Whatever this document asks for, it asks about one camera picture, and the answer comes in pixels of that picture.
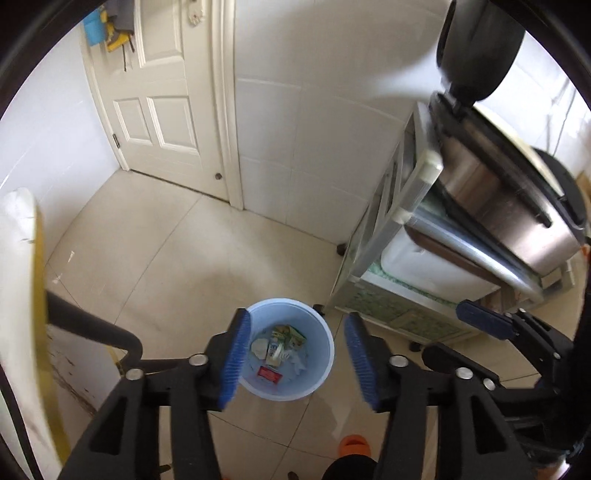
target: beige floor tile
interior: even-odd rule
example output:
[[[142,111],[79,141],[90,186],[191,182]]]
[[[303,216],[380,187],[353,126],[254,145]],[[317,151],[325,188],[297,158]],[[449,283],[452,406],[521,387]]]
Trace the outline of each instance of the beige floor tile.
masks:
[[[581,254],[575,255],[572,264],[576,285],[531,311],[533,315],[538,316],[571,338],[576,331],[583,307],[583,291],[587,271],[586,262]],[[453,347],[462,355],[466,355],[495,372],[501,380],[526,377],[536,373],[535,368],[508,341],[496,340],[482,334],[456,343]]]
[[[406,355],[423,366],[419,353],[408,350],[402,337],[367,323],[372,335],[386,340],[392,353]],[[345,344],[343,325],[335,339],[335,362],[326,382],[312,395],[310,404],[290,447],[303,452],[335,458],[340,440],[350,434],[367,438],[377,459],[388,415],[374,413],[364,402]]]
[[[289,251],[290,235],[307,248]],[[327,242],[203,197],[140,278],[117,325],[139,336],[146,356],[188,356],[225,331],[239,307],[277,296],[326,301],[333,279],[317,272],[336,275],[334,257],[340,258]],[[306,293],[306,279],[317,297]],[[330,312],[327,321],[336,329],[339,319]]]
[[[114,322],[160,246],[200,197],[119,170],[72,222],[49,263],[82,308]]]
[[[231,215],[234,296],[248,304],[270,297],[326,303],[342,260],[334,245],[251,212]]]
[[[492,370],[501,380],[535,373],[531,363],[508,341],[497,340],[482,334],[454,343],[452,347],[462,355]]]
[[[45,265],[45,288],[58,297],[69,301],[72,305],[77,305],[76,301],[72,295],[70,295],[70,292],[66,290],[64,284],[53,271],[49,263]]]
[[[265,400],[240,385],[226,410],[212,414],[243,430],[287,446],[309,401],[309,397],[289,402]]]
[[[503,386],[506,388],[530,388],[540,379],[539,374],[529,375],[527,377],[514,378],[513,380],[506,380]]]
[[[285,450],[283,445],[245,432],[209,416],[222,476],[231,480],[270,480]]]
[[[337,309],[328,309],[324,313],[324,321],[329,326],[333,338],[335,338],[336,332],[339,329],[341,320],[344,318],[345,314]]]
[[[569,338],[573,338],[579,324],[583,309],[583,293],[587,281],[587,262],[582,254],[572,260],[573,274],[576,285],[560,297],[531,311],[541,320],[560,330]]]
[[[288,448],[272,480],[287,480],[288,472],[295,472],[299,480],[320,480],[332,462],[332,458]]]

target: orange slipper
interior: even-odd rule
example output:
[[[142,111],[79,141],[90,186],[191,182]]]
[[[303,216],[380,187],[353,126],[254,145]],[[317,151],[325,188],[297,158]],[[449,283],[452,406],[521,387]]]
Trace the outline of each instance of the orange slipper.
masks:
[[[339,458],[347,455],[365,455],[371,457],[368,441],[361,435],[347,435],[339,443]]]

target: trash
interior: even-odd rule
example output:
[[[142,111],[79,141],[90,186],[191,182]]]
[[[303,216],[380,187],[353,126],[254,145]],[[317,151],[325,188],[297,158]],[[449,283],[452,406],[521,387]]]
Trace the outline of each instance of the trash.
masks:
[[[267,350],[267,358],[265,363],[272,367],[281,365],[281,354],[283,353],[283,342],[277,342],[271,339],[269,342],[269,350]]]
[[[257,375],[259,377],[265,378],[266,380],[272,381],[274,384],[279,383],[279,380],[281,380],[281,377],[283,377],[283,375],[281,375],[279,372],[275,372],[274,370],[271,370],[267,367],[260,367]]]
[[[293,350],[298,350],[304,345],[306,342],[306,337],[303,336],[300,332],[298,332],[295,328],[291,325],[288,325],[290,328],[290,341],[289,346]]]
[[[306,337],[291,325],[274,325],[251,343],[249,363],[258,377],[275,384],[289,382],[306,370],[305,344]]]
[[[281,355],[287,343],[290,328],[286,325],[275,325],[271,332],[271,340],[269,340],[269,348],[267,350],[267,365],[278,367],[281,365]]]
[[[251,352],[255,354],[259,360],[264,360],[267,357],[267,349],[269,348],[269,340],[266,338],[257,338],[251,345]]]
[[[294,372],[296,375],[299,375],[302,370],[306,369],[306,366],[302,363],[298,352],[295,350],[291,350],[290,361],[294,364]]]

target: blue trash can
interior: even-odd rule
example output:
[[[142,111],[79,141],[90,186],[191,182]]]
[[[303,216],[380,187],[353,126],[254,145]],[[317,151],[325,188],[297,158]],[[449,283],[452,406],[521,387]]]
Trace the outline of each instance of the blue trash can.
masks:
[[[324,383],[335,358],[335,343],[324,319],[311,307],[291,299],[269,299],[248,307],[251,314],[251,343],[264,330],[290,325],[306,337],[306,370],[290,380],[273,383],[258,375],[264,361],[249,351],[240,383],[251,393],[267,400],[290,401],[310,395]]]

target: white wall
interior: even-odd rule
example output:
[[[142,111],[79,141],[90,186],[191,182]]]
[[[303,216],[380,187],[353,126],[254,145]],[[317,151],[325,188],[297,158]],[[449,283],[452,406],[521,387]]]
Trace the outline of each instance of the white wall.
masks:
[[[448,3],[237,0],[236,115],[247,209],[334,243],[348,240],[414,100],[442,89],[434,51]],[[544,145],[549,125],[553,151],[572,92],[562,110],[552,110],[563,81],[528,37],[486,103],[533,144]],[[575,173],[586,162],[576,137],[587,113],[577,101],[557,153]]]
[[[29,188],[45,223],[46,258],[119,168],[90,95],[79,29],[43,58],[0,121],[0,195]]]

